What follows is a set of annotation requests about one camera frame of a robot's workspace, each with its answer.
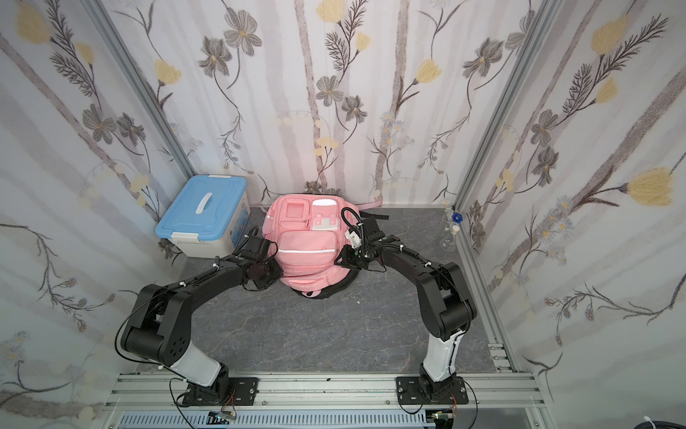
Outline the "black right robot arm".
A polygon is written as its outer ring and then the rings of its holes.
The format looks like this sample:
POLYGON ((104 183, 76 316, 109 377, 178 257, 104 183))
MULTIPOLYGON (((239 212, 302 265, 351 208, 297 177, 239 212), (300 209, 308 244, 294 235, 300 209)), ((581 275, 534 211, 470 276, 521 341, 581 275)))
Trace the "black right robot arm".
POLYGON ((457 374, 457 351, 478 316, 466 277, 455 263, 441 264, 421 255, 393 235, 385 234, 374 214, 341 210, 348 244, 335 261, 350 270, 370 269, 377 263, 405 277, 416 288, 420 315, 430 334, 420 366, 427 393, 446 391, 457 374))

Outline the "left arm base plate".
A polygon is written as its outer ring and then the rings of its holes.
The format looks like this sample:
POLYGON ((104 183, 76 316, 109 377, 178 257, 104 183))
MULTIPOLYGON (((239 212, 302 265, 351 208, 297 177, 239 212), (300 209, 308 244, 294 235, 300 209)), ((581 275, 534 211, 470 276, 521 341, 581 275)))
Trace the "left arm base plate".
POLYGON ((258 393, 258 377, 220 376, 211 386, 189 383, 182 397, 184 406, 253 406, 258 393))

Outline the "pink school backpack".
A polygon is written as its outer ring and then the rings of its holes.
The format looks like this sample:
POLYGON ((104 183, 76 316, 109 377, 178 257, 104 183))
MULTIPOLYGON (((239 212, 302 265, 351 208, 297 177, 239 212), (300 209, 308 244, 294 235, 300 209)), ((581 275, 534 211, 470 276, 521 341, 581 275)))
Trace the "pink school backpack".
POLYGON ((272 255, 283 269, 282 283, 309 299, 323 300, 343 291, 355 281, 358 270, 335 265, 335 259, 353 231, 372 214, 368 205, 358 207, 333 195, 289 194, 269 208, 263 236, 276 245, 272 255))

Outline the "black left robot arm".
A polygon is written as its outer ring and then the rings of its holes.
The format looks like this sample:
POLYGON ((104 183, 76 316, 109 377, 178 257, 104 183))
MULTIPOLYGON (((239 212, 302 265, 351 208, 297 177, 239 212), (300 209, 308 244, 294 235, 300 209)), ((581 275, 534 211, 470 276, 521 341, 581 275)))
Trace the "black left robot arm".
POLYGON ((280 280, 277 251, 275 242, 253 229, 233 253, 216 257, 207 271, 165 286, 145 286, 117 331, 115 351, 134 363, 162 366, 195 386, 216 386, 224 366, 193 343, 193 314, 230 289, 252 282, 262 291, 280 280))

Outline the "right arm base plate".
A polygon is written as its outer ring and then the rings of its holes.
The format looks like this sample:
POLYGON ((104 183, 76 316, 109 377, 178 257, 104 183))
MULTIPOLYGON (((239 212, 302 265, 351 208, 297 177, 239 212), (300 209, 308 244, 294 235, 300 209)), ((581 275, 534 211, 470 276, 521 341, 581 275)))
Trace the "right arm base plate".
POLYGON ((399 376, 395 388, 400 405, 466 405, 469 403, 462 377, 432 382, 425 375, 399 376))

